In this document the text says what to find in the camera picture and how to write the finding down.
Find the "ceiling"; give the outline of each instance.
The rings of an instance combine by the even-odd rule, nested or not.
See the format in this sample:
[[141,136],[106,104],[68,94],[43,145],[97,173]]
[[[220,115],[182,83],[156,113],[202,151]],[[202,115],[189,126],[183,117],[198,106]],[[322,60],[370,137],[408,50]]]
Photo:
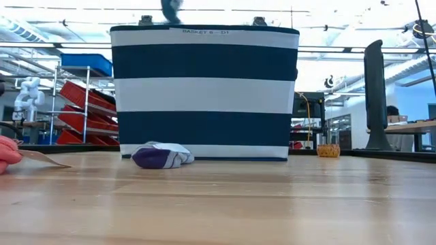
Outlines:
[[[404,26],[417,17],[414,1],[387,0],[185,0],[179,13],[185,24],[250,25],[255,16],[266,18],[268,25],[294,27],[300,31],[301,46],[365,47],[382,39],[384,47],[411,47],[411,31]],[[436,24],[436,1],[421,0],[424,19]],[[45,42],[108,43],[109,29],[117,25],[136,25],[142,15],[155,22],[164,17],[158,0],[2,0],[0,2],[0,38],[24,42],[5,29],[4,17],[19,22],[37,33]],[[60,50],[62,52],[98,52],[111,59],[110,50]],[[50,57],[47,54],[22,55]],[[296,90],[317,91],[324,79],[363,74],[361,54],[300,53]],[[385,59],[408,60],[412,56],[391,54]],[[53,68],[56,62],[45,61]]]

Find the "shelf rack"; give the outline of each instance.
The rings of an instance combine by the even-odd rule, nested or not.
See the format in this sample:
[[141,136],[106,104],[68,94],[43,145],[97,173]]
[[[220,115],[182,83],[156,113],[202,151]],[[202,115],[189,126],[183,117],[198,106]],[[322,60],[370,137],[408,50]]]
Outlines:
[[[57,83],[58,79],[60,77],[60,73],[63,71],[69,72],[71,70],[80,70],[80,71],[86,71],[86,78],[83,78],[82,80],[85,81],[85,88],[82,88],[78,86],[77,84],[74,84],[72,82],[66,82],[63,86],[71,86],[72,88],[78,90],[81,93],[84,92],[84,99],[83,101],[77,100],[72,98],[68,95],[62,95],[62,90],[59,92],[60,97],[68,100],[69,102],[73,103],[74,105],[77,105],[79,108],[82,108],[83,112],[79,111],[55,111],[55,102],[56,102],[56,96],[57,96]],[[73,128],[71,125],[69,125],[67,122],[65,122],[69,129],[76,132],[77,134],[82,135],[82,143],[85,144],[87,142],[87,135],[118,135],[118,131],[114,130],[106,130],[106,129],[96,129],[92,127],[88,127],[88,119],[90,112],[95,112],[97,114],[103,114],[106,116],[116,116],[116,108],[114,106],[108,106],[109,108],[105,108],[101,105],[106,105],[103,102],[100,103],[100,105],[97,105],[96,103],[99,103],[98,97],[95,95],[91,95],[91,101],[93,103],[90,103],[90,94],[92,92],[90,91],[90,85],[92,79],[98,79],[98,80],[112,80],[112,78],[108,78],[106,76],[103,76],[99,71],[91,68],[91,67],[75,67],[75,66],[58,66],[56,67],[54,71],[54,82],[53,82],[53,90],[52,90],[52,110],[49,112],[51,113],[51,124],[50,124],[50,145],[53,144],[53,131],[54,131],[54,121],[55,121],[55,115],[64,115],[64,114],[70,114],[70,115],[80,115],[83,117],[83,127],[81,131],[78,131],[77,129]]]

